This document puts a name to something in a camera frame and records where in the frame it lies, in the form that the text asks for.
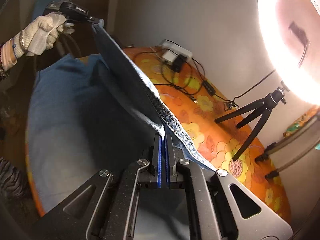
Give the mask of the left hand white glove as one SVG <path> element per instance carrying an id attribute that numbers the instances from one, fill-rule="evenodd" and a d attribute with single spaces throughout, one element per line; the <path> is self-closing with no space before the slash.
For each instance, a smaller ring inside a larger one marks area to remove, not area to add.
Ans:
<path id="1" fill-rule="evenodd" d="M 28 55 L 41 55 L 52 49 L 60 34 L 75 32 L 74 23 L 67 23 L 62 14 L 49 13 L 39 16 L 13 38 L 13 50 L 16 58 Z"/>

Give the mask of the left forearm with bracelets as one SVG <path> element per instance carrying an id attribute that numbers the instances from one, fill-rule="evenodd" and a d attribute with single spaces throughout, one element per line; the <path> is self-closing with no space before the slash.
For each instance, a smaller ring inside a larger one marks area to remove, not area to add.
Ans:
<path id="1" fill-rule="evenodd" d="M 13 45 L 13 39 L 1 44 L 1 81 L 9 76 L 9 69 L 17 63 Z"/>

